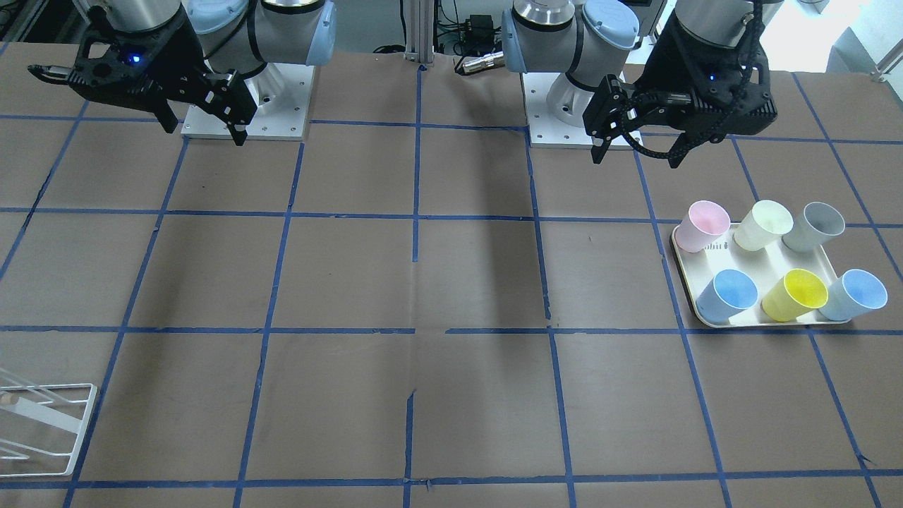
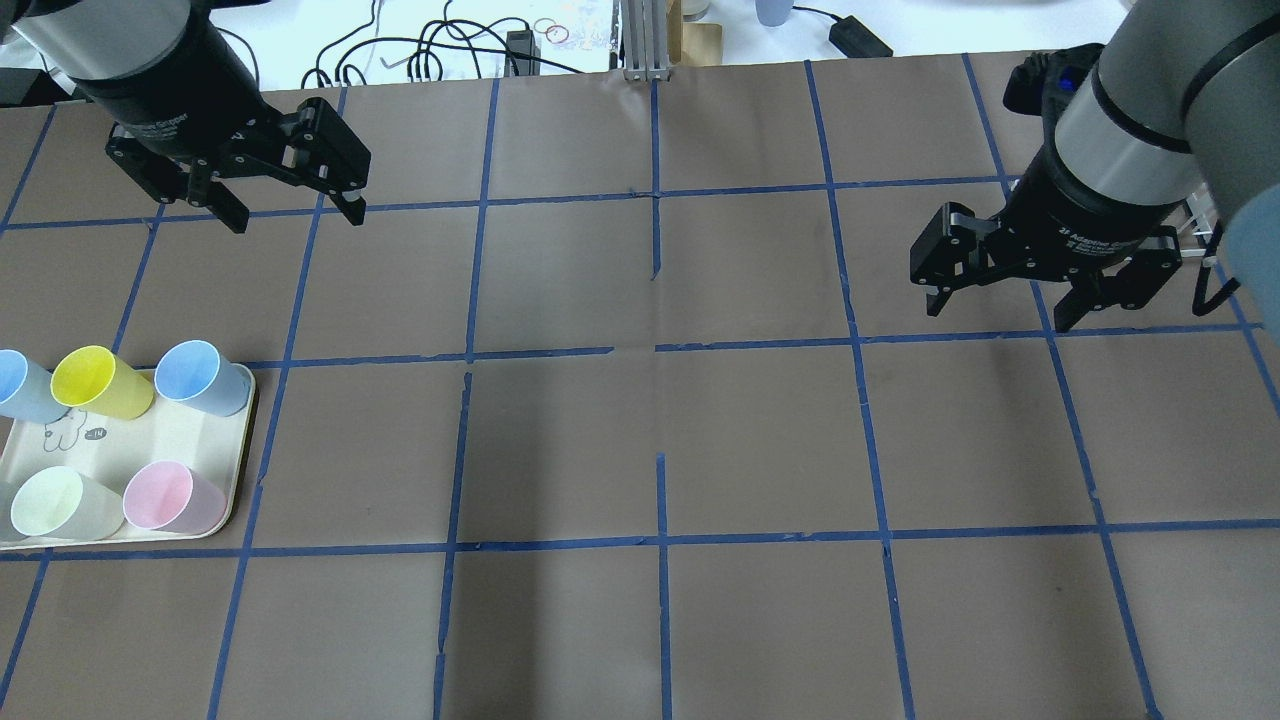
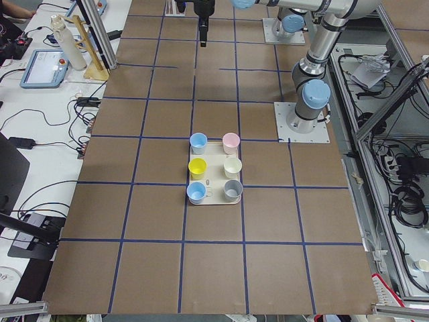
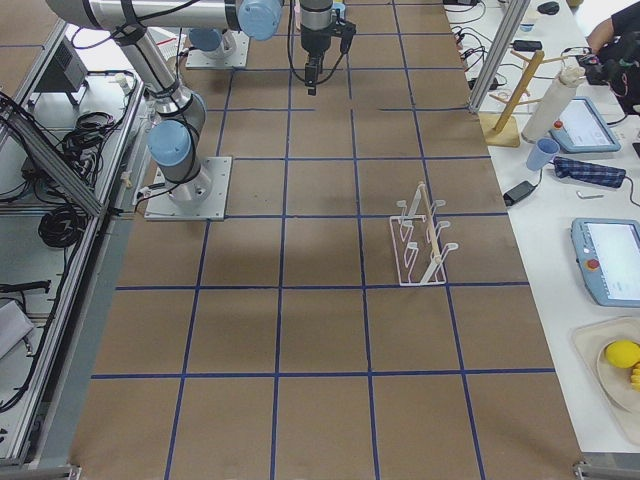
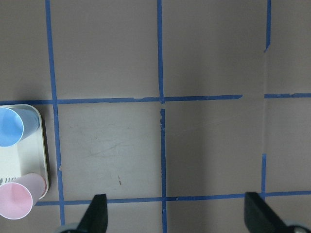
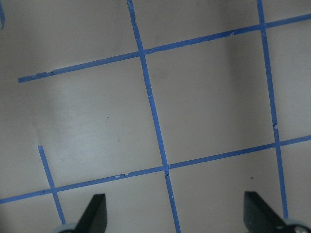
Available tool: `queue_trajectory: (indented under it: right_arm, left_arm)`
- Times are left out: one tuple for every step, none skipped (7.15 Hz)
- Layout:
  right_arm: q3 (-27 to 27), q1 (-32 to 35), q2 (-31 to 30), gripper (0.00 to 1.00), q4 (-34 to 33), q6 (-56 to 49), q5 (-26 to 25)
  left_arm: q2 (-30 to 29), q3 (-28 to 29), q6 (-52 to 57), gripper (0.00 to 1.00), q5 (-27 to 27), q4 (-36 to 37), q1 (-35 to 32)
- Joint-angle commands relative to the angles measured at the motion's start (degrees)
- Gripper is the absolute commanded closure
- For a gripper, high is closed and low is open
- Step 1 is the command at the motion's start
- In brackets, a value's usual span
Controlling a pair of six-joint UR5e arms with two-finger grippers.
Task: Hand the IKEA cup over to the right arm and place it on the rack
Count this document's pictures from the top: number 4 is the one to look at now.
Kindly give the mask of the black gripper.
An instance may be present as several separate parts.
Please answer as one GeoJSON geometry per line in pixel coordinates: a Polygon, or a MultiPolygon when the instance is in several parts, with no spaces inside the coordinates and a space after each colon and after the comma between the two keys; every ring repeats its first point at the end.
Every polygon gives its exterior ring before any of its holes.
{"type": "Polygon", "coordinates": [[[305,64],[304,84],[308,95],[316,94],[316,57],[331,46],[333,37],[340,39],[340,53],[351,48],[357,27],[335,13],[331,0],[301,0],[300,32],[303,49],[309,54],[305,64]]]}

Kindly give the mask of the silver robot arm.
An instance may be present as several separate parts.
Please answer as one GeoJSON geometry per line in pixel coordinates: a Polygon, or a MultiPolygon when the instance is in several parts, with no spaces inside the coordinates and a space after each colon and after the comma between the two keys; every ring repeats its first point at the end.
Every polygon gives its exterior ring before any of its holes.
{"type": "MultiPolygon", "coordinates": [[[[228,8],[232,15],[226,29],[192,29],[188,38],[195,49],[215,58],[231,55],[236,48],[234,33],[244,33],[255,40],[268,40],[275,35],[282,18],[281,1],[242,1],[228,8]]],[[[357,27],[345,18],[334,1],[292,1],[287,27],[287,58],[293,76],[302,82],[307,94],[314,96],[317,87],[327,82],[332,73],[324,74],[324,58],[332,40],[340,40],[339,59],[349,53],[357,27]],[[307,53],[304,73],[293,64],[293,23],[299,23],[300,43],[307,53]]]]}
{"type": "Polygon", "coordinates": [[[213,179],[196,154],[205,105],[167,66],[151,27],[231,30],[267,40],[278,30],[280,1],[49,1],[61,19],[102,30],[121,49],[155,100],[160,123],[148,134],[151,156],[177,204],[203,201],[213,179]]]}

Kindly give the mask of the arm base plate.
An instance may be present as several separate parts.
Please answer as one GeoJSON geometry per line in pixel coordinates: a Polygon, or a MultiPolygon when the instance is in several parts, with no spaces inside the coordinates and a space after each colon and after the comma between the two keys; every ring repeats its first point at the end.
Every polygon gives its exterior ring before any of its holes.
{"type": "Polygon", "coordinates": [[[231,177],[233,159],[203,157],[199,175],[171,193],[146,202],[144,217],[150,221],[222,221],[231,177]]]}
{"type": "Polygon", "coordinates": [[[190,70],[244,69],[248,60],[250,39],[241,32],[227,31],[212,41],[191,42],[186,68],[190,70]]]}

